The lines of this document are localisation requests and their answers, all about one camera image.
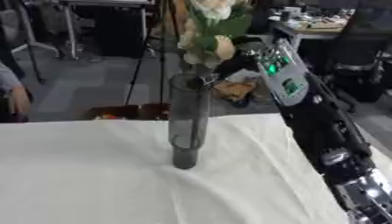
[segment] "desk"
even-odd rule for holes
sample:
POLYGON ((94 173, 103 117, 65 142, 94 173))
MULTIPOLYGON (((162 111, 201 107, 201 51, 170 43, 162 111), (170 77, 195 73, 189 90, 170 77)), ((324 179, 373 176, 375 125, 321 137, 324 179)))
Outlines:
MULTIPOLYGON (((280 115, 211 118, 189 171, 172 167, 167 131, 150 121, 1 125, 0 223, 348 223, 280 115)), ((391 179, 391 159, 373 158, 391 179)))
POLYGON ((142 6, 142 28, 143 28, 143 38, 147 36, 147 23, 146 23, 146 11, 144 6, 148 4, 154 4, 154 0, 53 0, 57 3, 63 4, 64 13, 66 17, 66 26, 68 29, 69 40, 71 42, 71 55, 74 59, 78 59, 76 50, 76 37, 74 33, 74 21, 72 19, 72 12, 70 7, 72 5, 95 5, 95 6, 112 6, 112 7, 134 7, 142 6))
POLYGON ((277 29, 291 37, 291 45, 298 50, 303 39, 335 39, 343 30, 344 25, 340 28, 332 29, 312 29, 307 28, 307 24, 301 24, 298 28, 291 27, 288 23, 281 21, 272 21, 272 29, 277 29))

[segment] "chair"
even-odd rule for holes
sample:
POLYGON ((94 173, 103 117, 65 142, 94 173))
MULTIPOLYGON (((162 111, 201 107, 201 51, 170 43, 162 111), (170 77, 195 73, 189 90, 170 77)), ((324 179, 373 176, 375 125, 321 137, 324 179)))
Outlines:
POLYGON ((0 60, 9 67, 12 72, 19 78, 25 77, 25 72, 15 61, 10 43, 18 38, 19 19, 14 10, 0 11, 0 60))
POLYGON ((383 93, 382 52, 392 39, 392 10, 360 7, 341 34, 332 42, 322 69, 326 84, 347 103, 349 112, 355 102, 376 102, 383 93))

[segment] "person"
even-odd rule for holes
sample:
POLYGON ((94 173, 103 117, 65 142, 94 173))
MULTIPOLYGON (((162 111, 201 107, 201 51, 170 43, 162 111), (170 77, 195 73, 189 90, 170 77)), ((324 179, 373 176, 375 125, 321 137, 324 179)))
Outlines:
POLYGON ((18 122, 13 117, 26 117, 30 111, 29 95, 18 77, 0 63, 0 123, 18 122))

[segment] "green led light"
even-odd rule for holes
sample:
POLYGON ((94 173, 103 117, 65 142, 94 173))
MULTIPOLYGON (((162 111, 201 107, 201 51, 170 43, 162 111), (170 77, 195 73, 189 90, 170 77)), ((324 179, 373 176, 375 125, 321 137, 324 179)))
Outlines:
POLYGON ((268 68, 269 74, 274 75, 277 73, 277 66, 275 65, 270 65, 268 68))

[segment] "person's hand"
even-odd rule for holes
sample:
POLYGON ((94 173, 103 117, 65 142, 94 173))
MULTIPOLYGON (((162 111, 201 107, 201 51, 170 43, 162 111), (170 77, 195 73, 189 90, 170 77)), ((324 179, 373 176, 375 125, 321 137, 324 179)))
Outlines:
POLYGON ((10 92, 10 112, 27 116, 31 103, 26 89, 23 86, 14 87, 10 92))

